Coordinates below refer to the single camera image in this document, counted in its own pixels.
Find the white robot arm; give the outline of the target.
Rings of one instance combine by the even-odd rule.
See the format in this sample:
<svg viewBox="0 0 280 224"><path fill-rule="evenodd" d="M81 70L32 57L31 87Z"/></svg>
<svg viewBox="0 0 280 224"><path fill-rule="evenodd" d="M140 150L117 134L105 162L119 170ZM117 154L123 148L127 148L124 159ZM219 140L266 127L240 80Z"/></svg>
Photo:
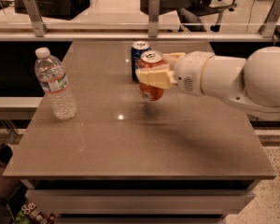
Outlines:
<svg viewBox="0 0 280 224"><path fill-rule="evenodd" d="M206 51L162 58L164 64L137 69L138 80L159 89L176 85L190 95L216 97L260 119L280 119L280 47L259 49L246 59Z"/></svg>

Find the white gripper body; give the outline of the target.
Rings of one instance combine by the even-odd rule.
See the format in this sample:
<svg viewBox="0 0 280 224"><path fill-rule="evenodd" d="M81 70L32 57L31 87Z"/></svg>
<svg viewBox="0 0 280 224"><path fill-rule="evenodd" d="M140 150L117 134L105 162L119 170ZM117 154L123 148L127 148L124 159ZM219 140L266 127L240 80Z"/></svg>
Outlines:
<svg viewBox="0 0 280 224"><path fill-rule="evenodd" d="M190 95L203 96L203 69L214 56L213 52L193 51L180 58L174 69L177 87Z"/></svg>

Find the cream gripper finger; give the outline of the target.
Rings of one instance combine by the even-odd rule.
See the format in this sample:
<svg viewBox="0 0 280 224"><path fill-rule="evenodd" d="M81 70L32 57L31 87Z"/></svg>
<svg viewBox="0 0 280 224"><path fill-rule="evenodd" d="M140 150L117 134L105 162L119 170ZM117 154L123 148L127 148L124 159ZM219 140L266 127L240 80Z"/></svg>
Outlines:
<svg viewBox="0 0 280 224"><path fill-rule="evenodd" d="M162 58L170 65L171 69L174 69L175 63L185 55L185 52L163 53Z"/></svg>
<svg viewBox="0 0 280 224"><path fill-rule="evenodd" d="M135 73L141 83L155 88L168 90L176 84L175 73L169 68L158 70L142 68L138 69Z"/></svg>

